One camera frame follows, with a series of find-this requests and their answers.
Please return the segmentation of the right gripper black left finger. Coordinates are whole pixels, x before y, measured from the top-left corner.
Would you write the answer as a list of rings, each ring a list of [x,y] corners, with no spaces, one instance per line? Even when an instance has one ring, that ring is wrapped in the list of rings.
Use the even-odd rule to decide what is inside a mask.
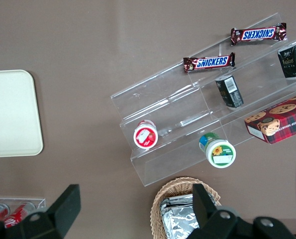
[[[46,210],[28,215],[5,230],[6,239],[63,239],[81,210],[80,186],[69,185]]]

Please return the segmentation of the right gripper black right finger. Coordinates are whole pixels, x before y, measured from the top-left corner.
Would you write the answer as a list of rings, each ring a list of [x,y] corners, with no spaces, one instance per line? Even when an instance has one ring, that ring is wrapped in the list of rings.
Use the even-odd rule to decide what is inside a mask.
[[[189,239],[246,239],[240,219],[230,210],[218,209],[202,184],[193,184],[193,211],[199,228]]]

